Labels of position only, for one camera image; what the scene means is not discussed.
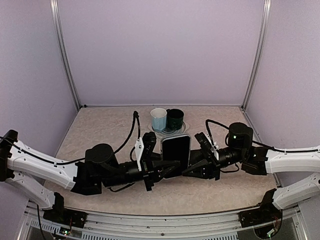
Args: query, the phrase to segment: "beige table surface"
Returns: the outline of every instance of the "beige table surface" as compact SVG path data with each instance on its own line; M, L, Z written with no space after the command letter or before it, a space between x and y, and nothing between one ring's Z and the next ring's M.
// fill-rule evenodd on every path
M82 158L86 149L100 143L108 143L117 149L126 139L133 111L140 116L141 136L149 132L150 111L153 106L95 107L82 108L68 131L57 158L74 160ZM184 111L184 120L189 124L187 133L192 136L191 149L200 146L194 135L206 133L205 120L212 119L227 126L233 122L246 123L238 107L224 106L179 106ZM225 147L228 131L214 124L211 132L220 148ZM127 145L116 154L119 163L130 161L129 153L137 139L137 128ZM157 139L155 152L160 152ZM203 214L246 208L259 203L265 192L276 187L272 175L254 176L240 170L236 173L221 173L218 181L191 177L164 179L146 191L143 181L118 193L103 188L102 194L83 196L52 183L45 186L64 197L66 207L104 213L134 215L185 215Z

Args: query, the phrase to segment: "white cup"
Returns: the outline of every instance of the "white cup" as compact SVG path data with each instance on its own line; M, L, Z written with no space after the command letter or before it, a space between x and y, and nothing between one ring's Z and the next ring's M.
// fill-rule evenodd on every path
M167 110L155 108L151 112L152 128L155 132L162 132L167 125Z

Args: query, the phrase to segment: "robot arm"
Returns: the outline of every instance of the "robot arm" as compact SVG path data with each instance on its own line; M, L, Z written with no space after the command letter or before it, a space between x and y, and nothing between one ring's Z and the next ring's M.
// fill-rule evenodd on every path
M252 175L314 172L290 186L266 192L259 208L239 213L242 227L272 222L274 217L280 219L283 209L320 194L320 146L300 149L275 149L267 145L255 147L252 146L252 128L240 122L229 127L228 147L219 149L203 133L195 137L200 143L201 153L192 166L182 172L186 177L218 180L222 168L238 162L242 163L243 171Z
M112 147L98 144L85 152L84 162L68 162L36 151L18 140L18 133L8 131L0 140L0 182L6 182L32 199L44 210L47 220L84 227L86 213L64 208L64 198L52 192L33 177L54 182L82 195L102 193L105 187L144 180L147 191L166 174L179 167L178 161L163 161L153 153L154 132L145 133L136 142L136 159L118 163Z

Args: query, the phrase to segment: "white wall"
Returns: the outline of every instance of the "white wall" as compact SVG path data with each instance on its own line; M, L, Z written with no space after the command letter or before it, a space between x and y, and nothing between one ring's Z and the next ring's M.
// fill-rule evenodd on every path
M320 1L273 0L247 112L263 142L320 145ZM291 184L309 173L283 173ZM320 235L320 196L300 205L312 240Z
M75 115L50 1L1 1L0 136L54 155ZM28 200L3 182L0 193L0 239L12 240Z
M263 0L64 0L84 105L241 105Z

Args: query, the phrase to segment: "phone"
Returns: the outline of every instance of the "phone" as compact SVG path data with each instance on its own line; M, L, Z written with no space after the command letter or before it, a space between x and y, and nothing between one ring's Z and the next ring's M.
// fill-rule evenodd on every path
M188 168L190 147L191 137L187 133L167 136L161 140L161 159L163 161L180 161L180 166L167 174L165 179L180 176Z

